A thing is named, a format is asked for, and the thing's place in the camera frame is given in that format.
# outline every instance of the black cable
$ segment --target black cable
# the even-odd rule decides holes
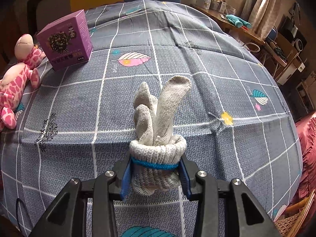
[[[23,200],[21,200],[20,198],[17,198],[17,199],[16,199],[16,202],[15,202],[15,215],[16,215],[16,221],[17,221],[19,230],[20,230],[21,234],[23,235],[23,232],[22,232],[22,230],[21,230],[21,226],[20,226],[20,223],[19,223],[19,215],[18,215],[18,205],[19,205],[19,202],[21,202],[22,205],[23,205],[23,207],[24,207],[25,213],[26,213],[26,215],[27,215],[27,219],[28,219],[28,221],[29,221],[29,223],[30,223],[30,226],[32,227],[31,230],[33,229],[33,224],[32,224],[31,217],[30,217],[30,215],[28,214],[26,205],[24,204]]]

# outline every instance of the white knit glove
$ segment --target white knit glove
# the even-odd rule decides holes
[[[186,149],[186,140],[173,135],[173,116],[191,90],[191,81],[174,76],[163,87],[159,100],[143,82],[134,98],[137,140],[130,143],[133,161],[132,185],[136,192],[151,195],[157,189],[179,186],[176,168]]]

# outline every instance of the purple box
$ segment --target purple box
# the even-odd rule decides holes
[[[76,11],[48,24],[37,34],[55,70],[89,61],[92,43],[84,10]]]

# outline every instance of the yellow flower print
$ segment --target yellow flower print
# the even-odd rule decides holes
[[[226,112],[224,111],[221,114],[222,120],[224,120],[226,125],[232,125],[233,124],[233,118]]]

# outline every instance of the pink giraffe plush toy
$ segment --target pink giraffe plush toy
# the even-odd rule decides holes
[[[9,68],[0,80],[0,132],[5,126],[10,129],[16,127],[14,110],[20,103],[28,79],[33,88],[39,87],[40,76],[36,67],[45,57],[44,52],[34,47],[29,34],[19,38],[14,53],[19,63]]]

